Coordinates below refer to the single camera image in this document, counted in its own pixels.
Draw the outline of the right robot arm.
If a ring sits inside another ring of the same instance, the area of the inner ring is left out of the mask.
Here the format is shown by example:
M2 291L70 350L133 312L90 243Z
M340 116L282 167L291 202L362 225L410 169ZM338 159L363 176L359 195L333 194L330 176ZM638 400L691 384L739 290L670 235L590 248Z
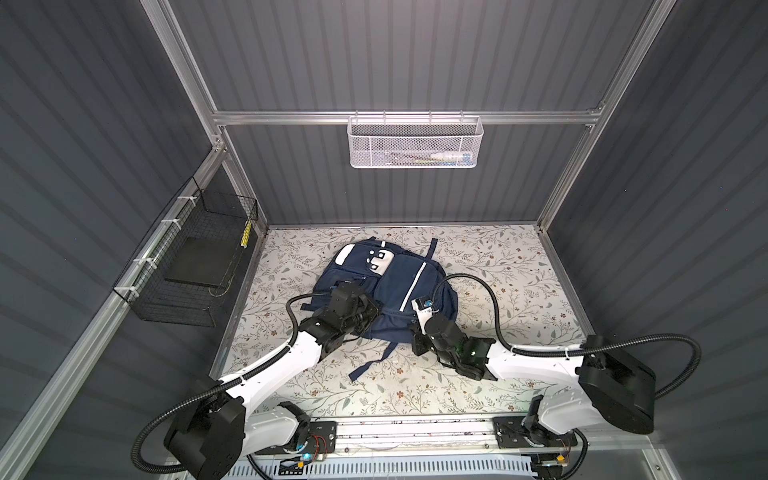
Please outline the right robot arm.
M501 333L472 337L449 319L438 295L448 284L441 280L428 296L412 300L418 323L414 328L416 355L436 354L441 365L472 380L530 379L562 386L551 396L531 400L524 429L531 435L569 435L606 422L625 432L648 435L655 429L655 403L684 384L696 371L702 349L683 334L650 334L612 343L591 335L582 344L544 347L511 345ZM656 384L654 371L628 353L628 348L673 342L690 347L682 372L667 385Z

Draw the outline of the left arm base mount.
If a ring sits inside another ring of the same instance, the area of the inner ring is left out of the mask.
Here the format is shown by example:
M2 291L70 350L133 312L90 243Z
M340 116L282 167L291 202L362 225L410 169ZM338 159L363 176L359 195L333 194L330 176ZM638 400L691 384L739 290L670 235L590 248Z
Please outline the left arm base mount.
M334 453L337 430L338 423L335 421L312 420L307 425L300 425L298 433L288 444L264 448L257 451L256 455Z

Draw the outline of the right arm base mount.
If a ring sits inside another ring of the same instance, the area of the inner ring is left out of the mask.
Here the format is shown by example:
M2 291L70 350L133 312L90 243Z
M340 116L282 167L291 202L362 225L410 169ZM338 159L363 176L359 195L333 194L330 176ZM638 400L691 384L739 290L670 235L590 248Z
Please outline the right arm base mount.
M533 422L527 424L524 416L497 416L492 419L497 445L502 449L565 447L579 444L574 432L558 435Z

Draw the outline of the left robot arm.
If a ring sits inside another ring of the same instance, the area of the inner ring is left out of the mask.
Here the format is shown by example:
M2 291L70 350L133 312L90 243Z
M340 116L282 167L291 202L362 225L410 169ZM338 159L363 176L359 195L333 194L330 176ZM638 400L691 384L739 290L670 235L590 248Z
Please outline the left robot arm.
M290 338L267 357L219 380L206 379L199 392L150 420L131 447L133 465L149 474L220 479L244 456L301 442L309 419L298 407L287 404L263 414L257 407L337 350L346 336L366 333L382 312L381 303L355 283L342 282L325 296L327 306L304 320L290 319ZM171 424L163 444L177 461L155 464L143 457L142 447L165 421Z

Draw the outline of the navy blue student backpack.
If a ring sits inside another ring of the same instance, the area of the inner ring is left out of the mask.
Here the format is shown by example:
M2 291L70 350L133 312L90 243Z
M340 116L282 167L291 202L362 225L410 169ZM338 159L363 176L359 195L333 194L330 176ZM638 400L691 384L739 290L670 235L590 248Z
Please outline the navy blue student backpack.
M326 306L329 299L321 295L340 282L358 284L382 307L381 315L361 336L386 341L381 357L386 360L399 344L412 342L411 326L419 324L414 300L426 297L434 310L451 321L457 319L458 294L443 281L446 272L433 259L437 243L432 239L424 256L375 237L346 244L318 278L315 296L301 309L314 312Z

